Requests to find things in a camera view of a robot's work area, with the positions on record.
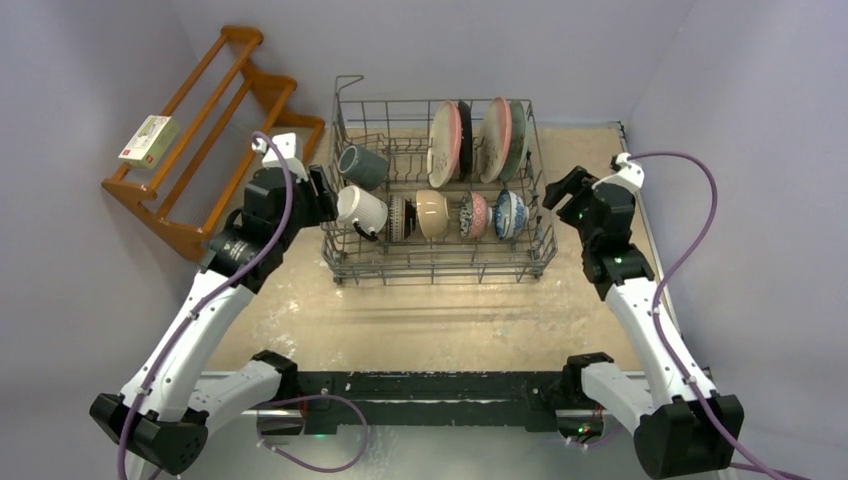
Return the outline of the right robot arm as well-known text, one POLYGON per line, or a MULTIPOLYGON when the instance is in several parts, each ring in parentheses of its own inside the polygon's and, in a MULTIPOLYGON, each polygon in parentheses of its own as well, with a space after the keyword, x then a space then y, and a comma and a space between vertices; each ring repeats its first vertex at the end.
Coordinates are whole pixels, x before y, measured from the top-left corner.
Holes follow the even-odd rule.
POLYGON ((631 241, 637 185, 623 171, 599 179, 578 166, 545 188, 544 207, 576 229, 584 275, 625 330, 647 381, 634 383, 605 354, 583 354, 569 357, 561 392, 573 406, 605 407, 632 435, 652 479, 724 470, 744 409, 717 391, 663 308, 654 272, 631 241))

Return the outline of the white ribbed mug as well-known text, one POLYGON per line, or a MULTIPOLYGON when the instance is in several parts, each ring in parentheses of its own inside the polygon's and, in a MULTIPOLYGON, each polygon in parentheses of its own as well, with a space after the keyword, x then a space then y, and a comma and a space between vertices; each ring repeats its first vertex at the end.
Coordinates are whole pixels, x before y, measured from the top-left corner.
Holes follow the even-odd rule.
POLYGON ((351 226, 357 234, 370 242, 378 241, 378 234, 388 220, 387 204, 356 185, 338 192, 337 221, 351 226))

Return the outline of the teal floral plate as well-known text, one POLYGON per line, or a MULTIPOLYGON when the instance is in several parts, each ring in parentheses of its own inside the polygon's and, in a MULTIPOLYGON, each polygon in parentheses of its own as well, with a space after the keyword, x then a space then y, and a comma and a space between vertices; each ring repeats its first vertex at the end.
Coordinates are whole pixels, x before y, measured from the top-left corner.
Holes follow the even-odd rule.
POLYGON ((525 156, 524 146, 527 132, 527 116, 521 101, 509 103, 512 119, 512 133, 506 161, 498 176, 501 182, 509 182, 518 172, 525 156))

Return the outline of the red rimmed cream plate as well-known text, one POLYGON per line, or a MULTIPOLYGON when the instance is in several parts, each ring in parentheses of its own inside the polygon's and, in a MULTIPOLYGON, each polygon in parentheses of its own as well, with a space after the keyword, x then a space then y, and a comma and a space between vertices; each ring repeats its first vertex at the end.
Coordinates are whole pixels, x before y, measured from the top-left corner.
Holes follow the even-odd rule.
POLYGON ((471 107, 463 100, 457 102, 461 123, 461 144, 459 152, 459 180, 466 181, 471 177, 474 167, 473 159, 473 125, 471 107))

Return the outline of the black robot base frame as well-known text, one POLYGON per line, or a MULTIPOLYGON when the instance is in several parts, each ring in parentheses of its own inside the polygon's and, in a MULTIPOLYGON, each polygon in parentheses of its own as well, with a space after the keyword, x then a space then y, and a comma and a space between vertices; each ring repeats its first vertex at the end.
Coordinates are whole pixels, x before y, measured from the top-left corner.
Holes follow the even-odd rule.
POLYGON ((255 408, 266 418, 300 420, 309 435, 362 423, 576 434, 577 421, 559 414, 595 409, 579 375, 612 360, 602 352, 572 355, 555 371, 300 371, 288 364, 279 392, 255 408))

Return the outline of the brown floral pattern bowl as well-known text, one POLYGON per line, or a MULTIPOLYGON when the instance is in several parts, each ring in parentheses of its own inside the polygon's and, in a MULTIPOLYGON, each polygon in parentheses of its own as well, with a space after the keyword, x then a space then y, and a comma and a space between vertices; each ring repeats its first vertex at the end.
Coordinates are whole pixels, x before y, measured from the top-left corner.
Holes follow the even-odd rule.
POLYGON ((490 224, 492 211, 484 197, 469 191, 459 209, 460 235, 464 240, 481 239, 490 224))

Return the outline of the small cardboard box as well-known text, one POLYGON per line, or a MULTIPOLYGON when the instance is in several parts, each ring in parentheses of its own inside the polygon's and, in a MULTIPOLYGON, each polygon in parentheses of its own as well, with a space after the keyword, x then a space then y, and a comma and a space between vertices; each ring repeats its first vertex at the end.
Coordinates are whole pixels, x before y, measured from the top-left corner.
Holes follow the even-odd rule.
POLYGON ((152 170, 180 131, 172 116, 149 115, 118 155, 131 168, 152 170))

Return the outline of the wooden shelf rack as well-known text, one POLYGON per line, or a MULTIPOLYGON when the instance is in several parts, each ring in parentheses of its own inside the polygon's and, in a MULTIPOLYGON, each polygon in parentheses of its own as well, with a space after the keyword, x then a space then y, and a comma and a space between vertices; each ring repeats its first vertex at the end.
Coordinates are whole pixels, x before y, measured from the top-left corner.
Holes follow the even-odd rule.
POLYGON ((179 223, 170 219, 169 214, 219 138, 234 125, 234 115, 248 96, 252 96, 264 112, 265 119, 259 126, 261 132, 268 134, 275 127, 311 130, 310 136, 304 141, 304 163, 311 161, 323 135, 323 119, 295 113, 286 106, 289 97, 297 89, 297 81, 287 75, 267 73, 252 61, 254 50, 263 40, 263 33, 255 27, 223 26, 216 42, 162 113, 170 115, 177 110, 224 48, 233 52, 234 59, 188 127, 153 169, 152 179, 145 183, 129 181, 127 175, 131 167, 124 163, 112 176, 101 182, 101 186, 112 197, 187 260, 198 261, 204 254, 205 242, 211 238, 253 161, 252 151, 244 149, 239 162, 229 162, 223 167, 223 171, 231 177, 224 187, 216 191, 219 195, 217 202, 202 223, 179 223))

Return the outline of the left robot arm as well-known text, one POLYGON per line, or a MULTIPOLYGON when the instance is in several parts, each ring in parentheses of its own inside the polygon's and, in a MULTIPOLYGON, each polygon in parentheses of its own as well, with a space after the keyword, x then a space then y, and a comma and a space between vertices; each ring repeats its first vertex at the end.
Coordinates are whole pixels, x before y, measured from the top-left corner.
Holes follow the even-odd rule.
POLYGON ((90 407, 118 446, 118 476, 139 478, 141 465, 176 476, 200 456, 208 439, 244 410, 267 402, 292 405, 297 366, 264 350, 239 371, 209 384, 199 380, 211 355, 242 310, 283 263, 298 232, 337 217, 336 193, 319 165, 305 177, 263 167, 247 183, 244 204, 209 242, 190 292, 165 336, 117 394, 101 393, 90 407))

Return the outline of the blue white pattern bowl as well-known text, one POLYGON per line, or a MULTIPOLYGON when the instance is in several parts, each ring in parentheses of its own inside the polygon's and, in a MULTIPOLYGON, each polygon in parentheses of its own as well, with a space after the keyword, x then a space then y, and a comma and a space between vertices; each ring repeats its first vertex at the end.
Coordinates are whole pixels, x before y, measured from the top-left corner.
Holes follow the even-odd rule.
POLYGON ((521 233, 527 224, 528 208, 516 192, 503 189, 494 208, 494 227, 499 240, 510 240, 521 233))

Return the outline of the dark green mug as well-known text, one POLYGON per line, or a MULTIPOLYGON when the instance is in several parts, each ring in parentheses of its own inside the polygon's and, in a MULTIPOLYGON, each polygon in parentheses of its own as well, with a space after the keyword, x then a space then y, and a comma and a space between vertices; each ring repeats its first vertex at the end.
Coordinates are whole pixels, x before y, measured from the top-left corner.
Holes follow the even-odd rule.
POLYGON ((345 180, 374 191, 388 178, 389 163, 375 152, 350 145, 339 156, 337 169, 345 180))

